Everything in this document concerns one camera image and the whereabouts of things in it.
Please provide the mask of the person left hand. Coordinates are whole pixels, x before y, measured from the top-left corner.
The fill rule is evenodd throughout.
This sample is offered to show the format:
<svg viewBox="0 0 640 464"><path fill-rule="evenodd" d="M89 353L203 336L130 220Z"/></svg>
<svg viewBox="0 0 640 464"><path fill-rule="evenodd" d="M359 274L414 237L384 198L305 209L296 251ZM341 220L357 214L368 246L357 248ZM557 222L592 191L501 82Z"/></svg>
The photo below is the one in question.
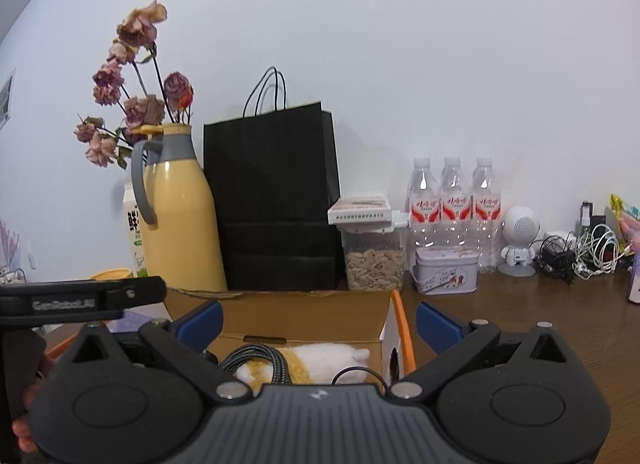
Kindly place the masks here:
<svg viewBox="0 0 640 464"><path fill-rule="evenodd" d="M12 423L12 430L17 438L18 447L23 453L32 454L38 451L34 438L32 438L32 432L29 428L28 411L32 405L32 401L35 399L35 396L40 392L44 380L48 377L54 366L55 361L45 354L40 360L34 381L23 390L22 399L25 414L20 418L17 418Z"/></svg>

